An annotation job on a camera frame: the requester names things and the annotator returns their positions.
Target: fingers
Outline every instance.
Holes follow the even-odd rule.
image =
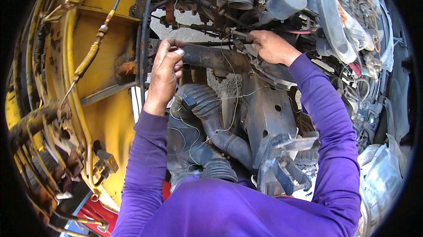
[[[183,41],[175,38],[164,39],[164,41],[168,41],[171,47],[176,46],[178,48],[183,48],[185,46],[185,43]]]
[[[253,41],[253,40],[261,40],[262,39],[262,37],[263,37],[263,35],[264,35],[264,33],[263,33],[264,31],[251,31],[249,34],[248,34],[248,36],[246,37],[246,41],[247,42],[251,42],[251,41]]]
[[[183,62],[182,62],[182,60],[180,60],[174,67],[175,72],[177,72],[179,69],[181,69],[182,65],[183,65]]]
[[[254,42],[251,44],[254,50],[259,51],[263,46],[260,44],[258,39],[254,39]]]
[[[164,39],[161,41],[159,48],[156,53],[156,60],[163,60],[165,55],[169,53],[172,49],[182,48],[185,46],[185,43],[181,40],[175,38]]]
[[[181,78],[181,76],[182,76],[182,70],[177,71],[177,72],[175,73],[175,76],[176,76],[176,79],[177,79],[177,80],[178,80],[178,79],[180,79],[180,78]]]
[[[183,49],[177,49],[176,51],[167,53],[161,62],[161,65],[167,66],[170,69],[174,69],[175,66],[182,61],[182,57],[184,56],[185,52]]]

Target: thin wire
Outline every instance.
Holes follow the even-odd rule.
[[[212,138],[214,137],[214,134],[209,138],[209,137],[207,137],[207,139],[202,143],[202,144],[200,144],[199,146],[198,146],[198,148],[199,147],[201,147],[201,146],[203,146],[203,144],[205,144],[206,142],[208,142],[209,140],[211,140]],[[197,162],[195,162],[195,163],[193,163],[193,164],[191,164],[191,165],[189,165],[188,167],[187,167],[187,173],[188,174],[193,174],[193,173],[191,173],[191,172],[189,172],[189,168],[191,167],[191,166],[195,166],[195,165],[198,165],[198,163]]]
[[[342,61],[340,61],[340,63],[341,63],[341,65],[343,65],[344,67],[345,67],[345,69],[351,74],[351,77],[352,77],[352,80],[354,81],[354,83],[355,83],[355,85],[357,86],[357,93],[358,93],[358,108],[357,108],[357,113],[358,113],[358,110],[360,109],[360,90],[358,89],[358,84],[357,84],[357,82],[355,81],[355,78],[354,78],[354,76],[353,76],[353,74],[352,74],[352,72],[350,72],[350,70],[348,70],[348,68],[345,66],[345,64],[342,62]]]
[[[174,3],[174,5],[173,5],[173,11],[174,12],[176,11],[176,4],[177,4],[177,2],[178,2],[178,0],[176,0],[175,3]],[[178,29],[176,30],[175,38],[178,37],[178,32],[179,32],[179,15],[178,14],[176,15],[176,22],[178,24]]]
[[[176,130],[177,132],[179,132],[181,134],[182,138],[184,139],[184,146],[182,147],[182,149],[179,152],[177,152],[176,154],[171,155],[171,156],[176,156],[176,155],[180,154],[185,149],[185,145],[187,144],[187,141],[185,140],[185,137],[184,137],[184,135],[182,134],[182,132],[180,130],[178,130],[176,128],[172,128],[172,127],[167,127],[167,128],[168,129]]]
[[[300,109],[299,111],[295,111],[295,110],[293,109],[293,102],[292,102],[291,97],[290,97],[290,96],[288,96],[288,98],[289,98],[289,101],[291,102],[291,107],[292,107],[292,110],[293,110],[295,113],[300,113],[300,112],[302,112],[302,107],[301,107],[301,109]]]
[[[235,74],[235,70],[234,67],[232,66],[232,64],[230,63],[230,61],[228,60],[228,58],[226,58],[225,54],[223,53],[223,49],[222,49],[222,44],[223,41],[230,36],[230,34],[226,35],[223,39],[222,42],[220,43],[220,52],[222,53],[223,57],[225,58],[225,60],[228,62],[228,64],[230,65],[232,72],[234,72],[234,76],[235,76],[235,84],[236,84],[236,103],[235,103],[235,108],[234,108],[234,117],[232,118],[232,122],[230,123],[229,128],[225,129],[225,130],[215,130],[214,134],[219,134],[219,131],[227,131],[230,130],[230,128],[232,128],[232,125],[234,124],[235,121],[235,114],[236,114],[236,108],[238,106],[238,96],[239,96],[239,89],[238,89],[238,80],[236,79],[236,74]]]
[[[276,90],[281,90],[281,91],[283,90],[283,89],[276,88],[275,86],[261,86],[261,87],[257,88],[256,90],[254,90],[253,92],[251,92],[249,94],[244,94],[244,95],[239,96],[239,97],[223,97],[223,98],[219,98],[219,99],[215,99],[215,100],[210,100],[210,101],[204,102],[204,104],[209,103],[209,102],[213,102],[213,101],[220,101],[220,100],[224,100],[224,99],[230,99],[230,98],[248,97],[248,96],[251,96],[252,94],[256,93],[258,90],[261,90],[262,88],[265,88],[265,87],[270,87],[270,88],[274,88]]]
[[[193,159],[193,157],[191,156],[191,149],[192,149],[192,147],[194,146],[194,144],[200,139],[200,130],[198,129],[198,128],[196,128],[196,127],[194,127],[194,126],[191,126],[191,125],[189,125],[189,124],[187,124],[182,118],[181,118],[181,114],[179,113],[179,110],[178,110],[178,114],[179,114],[179,117],[180,117],[180,119],[178,119],[178,118],[175,118],[175,116],[173,116],[172,115],[172,113],[171,113],[171,116],[172,116],[172,118],[174,118],[174,119],[177,119],[177,120],[180,120],[180,121],[182,121],[182,123],[184,123],[185,125],[187,125],[188,127],[191,127],[191,128],[194,128],[194,129],[196,129],[197,131],[198,131],[198,137],[197,137],[197,139],[193,142],[193,144],[191,145],[191,147],[189,148],[189,156],[188,156],[188,158],[190,158],[191,157],[191,159],[194,161],[194,163],[196,163],[196,164],[198,164],[198,165],[200,165],[197,161],[195,161],[194,159]]]

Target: truck undercarriage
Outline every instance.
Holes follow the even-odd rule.
[[[157,17],[160,9],[165,15]],[[119,212],[134,117],[160,44],[150,28],[158,18],[175,30],[169,37],[192,29],[219,40],[184,47],[168,108],[171,183],[193,172],[236,181],[232,167],[241,163],[268,196],[312,187],[319,134],[299,105],[297,84],[286,66],[265,62],[245,41],[251,30],[271,30],[305,53],[345,103],[362,167],[357,234],[370,236],[398,193],[409,150],[399,145],[409,128],[408,78],[393,76],[394,49],[407,54],[407,44],[392,10],[389,0],[36,0],[15,43],[6,120],[39,219],[65,231],[50,218],[76,219],[58,207],[78,183]],[[175,11],[203,24],[182,24]],[[221,84],[230,74],[237,75],[236,95],[222,97],[208,79]],[[107,221],[83,223],[108,230]]]

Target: hand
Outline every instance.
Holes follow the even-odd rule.
[[[148,90],[144,111],[158,116],[164,116],[166,106],[175,94],[176,81],[182,76],[181,49],[185,43],[177,39],[161,41],[154,59],[151,71],[151,82]]]
[[[268,63],[289,67],[301,55],[300,51],[271,31],[251,31],[247,41],[253,41],[252,47]]]

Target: yellow metal frame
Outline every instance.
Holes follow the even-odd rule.
[[[46,0],[37,0],[32,15],[28,21],[28,41],[26,48],[26,69],[32,73],[40,104],[48,104],[50,100],[61,100],[72,83],[75,68],[87,54],[89,47],[96,37],[98,27],[103,23],[115,0],[71,0],[79,6],[66,12],[56,22],[51,22],[50,33],[46,34],[45,42],[45,81],[35,71],[34,48],[36,33],[42,25],[43,17],[50,12],[43,12],[46,8],[57,8],[66,0],[57,0],[51,4]],[[71,91],[66,102],[70,108],[71,119],[61,123],[63,130],[67,130],[73,144],[84,149],[84,168],[82,178],[99,195],[102,205],[119,210],[121,191],[124,183],[125,169],[129,157],[129,150],[134,138],[134,118],[132,114],[132,100],[129,95],[131,84],[100,99],[81,103],[81,99],[93,97],[97,93],[119,85],[117,66],[134,58],[134,40],[139,19],[129,16],[129,9],[136,0],[121,0],[115,16],[109,23],[108,36],[102,41],[102,46],[84,78]],[[13,127],[19,121],[16,98],[13,92],[8,93],[6,101],[6,120],[8,127]],[[51,130],[45,128],[46,139],[52,138]],[[41,139],[40,133],[31,137],[35,150],[43,150],[50,146]],[[104,149],[111,153],[119,170],[110,175],[103,183],[96,187],[92,175],[93,164],[97,157],[93,153],[93,141],[100,140]]]

